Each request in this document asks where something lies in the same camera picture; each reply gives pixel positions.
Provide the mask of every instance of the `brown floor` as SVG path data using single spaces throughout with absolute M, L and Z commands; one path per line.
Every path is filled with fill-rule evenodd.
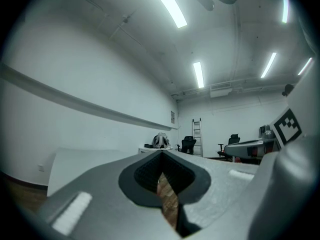
M 7 183 L 8 189 L 15 202 L 26 209 L 36 212 L 47 199 L 46 190 L 23 186 L 7 178 L 3 180 Z M 163 203 L 163 215 L 175 229 L 178 218 L 178 197 L 172 190 L 164 174 L 160 176 L 159 185 L 161 188 L 159 195 Z

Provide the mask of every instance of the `chair backrest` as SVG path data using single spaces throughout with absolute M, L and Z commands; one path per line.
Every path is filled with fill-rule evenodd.
M 189 150 L 189 153 L 192 155 L 194 153 L 194 146 L 196 144 L 197 140 L 194 139 L 192 136 L 185 136 L 182 140 L 182 153 L 187 153 Z
M 238 137 L 238 134 L 232 134 L 230 137 L 231 138 L 229 138 L 228 145 L 229 144 L 239 143 L 240 138 Z

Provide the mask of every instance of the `white strip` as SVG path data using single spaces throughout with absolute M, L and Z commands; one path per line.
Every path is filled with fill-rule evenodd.
M 288 12 L 289 12 L 289 0 L 283 0 L 283 16 L 282 16 L 283 23 L 287 23 Z
M 301 75 L 301 73 L 306 69 L 306 67 L 309 65 L 309 63 L 311 62 L 312 58 L 310 58 L 307 63 L 304 65 L 303 69 L 301 69 L 300 73 L 298 74 L 298 76 Z
M 200 62 L 193 63 L 196 80 L 198 81 L 199 88 L 203 88 L 205 86 L 204 84 L 204 77 L 202 75 L 202 67 Z
M 186 19 L 175 0 L 161 0 L 161 2 L 170 13 L 178 29 L 187 25 Z
M 246 180 L 246 181 L 251 181 L 255 176 L 254 174 L 246 173 L 246 172 L 242 172 L 234 169 L 230 170 L 229 174 L 231 176 L 234 176 L 236 178 L 239 178 L 241 180 Z
M 261 78 L 264 78 L 264 77 L 266 76 L 266 74 L 268 73 L 268 71 L 269 71 L 269 69 L 270 69 L 270 67 L 271 67 L 271 65 L 272 65 L 272 62 L 274 62 L 274 59 L 275 59 L 276 55 L 277 55 L 276 52 L 272 53 L 271 58 L 270 58 L 270 60 L 269 60 L 269 63 L 268 63 L 268 65 L 266 66 L 266 68 L 265 68 L 265 70 L 264 70 Z
M 89 193 L 81 192 L 55 220 L 52 227 L 65 236 L 70 235 L 80 220 L 81 215 L 88 207 L 91 199 L 92 196 Z

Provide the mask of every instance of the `metal ladder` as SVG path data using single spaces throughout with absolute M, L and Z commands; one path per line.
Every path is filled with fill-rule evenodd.
M 196 140 L 193 149 L 193 155 L 204 157 L 203 148 L 202 148 L 202 126 L 201 126 L 201 118 L 199 121 L 195 121 L 192 119 L 192 137 Z

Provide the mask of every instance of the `white table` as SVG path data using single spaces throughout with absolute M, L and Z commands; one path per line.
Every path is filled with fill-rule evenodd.
M 157 150 L 173 150 L 173 147 L 167 147 L 167 148 L 149 148 L 149 147 L 139 147 L 139 154 L 145 153 L 145 152 L 153 152 Z
M 47 196 L 79 177 L 84 172 L 107 163 L 135 155 L 119 150 L 79 150 L 59 148 L 53 161 Z

